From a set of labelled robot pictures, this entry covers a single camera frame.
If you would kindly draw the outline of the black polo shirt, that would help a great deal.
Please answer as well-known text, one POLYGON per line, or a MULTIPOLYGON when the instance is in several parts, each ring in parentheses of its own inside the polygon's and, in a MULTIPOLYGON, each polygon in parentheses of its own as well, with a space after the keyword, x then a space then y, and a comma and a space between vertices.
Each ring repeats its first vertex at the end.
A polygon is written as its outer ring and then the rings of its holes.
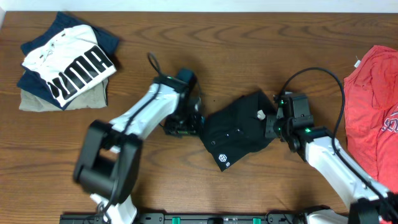
POLYGON ((241 96, 204 121, 200 139, 220 171, 273 141, 265 137, 266 119, 260 119, 259 113, 276 114, 270 99, 261 90, 241 96))

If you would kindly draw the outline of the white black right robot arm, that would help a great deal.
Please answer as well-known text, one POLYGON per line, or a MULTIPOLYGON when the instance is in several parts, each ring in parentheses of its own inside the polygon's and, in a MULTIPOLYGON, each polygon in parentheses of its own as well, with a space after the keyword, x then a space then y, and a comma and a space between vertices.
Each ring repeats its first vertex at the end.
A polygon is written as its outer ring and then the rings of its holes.
POLYGON ((340 215, 323 206, 308 208, 293 223, 397 223, 397 194, 375 181, 341 147, 325 127, 308 121, 295 127, 295 118, 267 115, 265 135, 279 138, 332 186, 349 213, 340 215))

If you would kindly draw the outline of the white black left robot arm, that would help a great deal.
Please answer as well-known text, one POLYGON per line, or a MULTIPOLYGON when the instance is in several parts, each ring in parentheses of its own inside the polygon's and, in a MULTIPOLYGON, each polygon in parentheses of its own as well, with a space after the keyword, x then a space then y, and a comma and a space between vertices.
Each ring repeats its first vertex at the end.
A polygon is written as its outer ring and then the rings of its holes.
POLYGON ((167 134, 197 135, 203 118, 190 94, 194 74, 159 76, 145 96, 108 123, 92 122, 73 171, 73 180, 96 202, 96 214, 82 223, 133 223, 132 204, 143 141, 163 121, 167 134))

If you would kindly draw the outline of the red t-shirt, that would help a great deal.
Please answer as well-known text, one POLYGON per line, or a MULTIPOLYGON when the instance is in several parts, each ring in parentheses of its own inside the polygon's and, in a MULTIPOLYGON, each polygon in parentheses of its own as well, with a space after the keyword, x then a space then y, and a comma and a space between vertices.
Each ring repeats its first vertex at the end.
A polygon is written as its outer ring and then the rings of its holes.
POLYGON ((372 47, 344 79, 348 150, 376 181, 397 192, 397 51, 372 47))

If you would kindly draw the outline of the grey beige folded garment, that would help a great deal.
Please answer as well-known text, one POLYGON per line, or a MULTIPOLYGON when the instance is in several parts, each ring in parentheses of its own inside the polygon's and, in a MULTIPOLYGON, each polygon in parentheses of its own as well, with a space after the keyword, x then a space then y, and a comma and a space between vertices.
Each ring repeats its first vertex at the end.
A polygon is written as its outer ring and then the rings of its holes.
MULTIPOLYGON (((108 82, 109 80, 105 79, 92 89, 77 96, 70 102, 65 110, 78 110, 85 108, 98 109, 107 107, 108 101, 106 96, 106 87, 108 86, 108 82)), ((21 103, 19 105, 19 109, 31 112, 62 111, 61 108, 25 90, 21 90, 21 103)))

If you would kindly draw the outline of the white shirt black letters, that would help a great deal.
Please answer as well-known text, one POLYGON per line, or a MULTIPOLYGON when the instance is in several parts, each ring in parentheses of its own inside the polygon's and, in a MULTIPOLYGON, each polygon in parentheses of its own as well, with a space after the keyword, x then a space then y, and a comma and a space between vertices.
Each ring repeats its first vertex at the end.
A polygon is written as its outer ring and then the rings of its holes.
POLYGON ((62 30, 45 45, 27 54, 22 66, 39 74, 60 106, 116 72, 88 25, 62 30))

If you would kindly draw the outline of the black base rail green tabs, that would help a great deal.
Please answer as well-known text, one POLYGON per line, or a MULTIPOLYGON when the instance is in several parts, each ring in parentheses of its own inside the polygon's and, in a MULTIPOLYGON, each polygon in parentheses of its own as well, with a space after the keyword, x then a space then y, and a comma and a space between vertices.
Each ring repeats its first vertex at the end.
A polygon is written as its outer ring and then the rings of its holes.
POLYGON ((310 214, 267 213, 265 215, 164 215, 143 213, 133 224, 296 224, 296 223, 348 223, 348 217, 332 210, 319 210, 310 214))

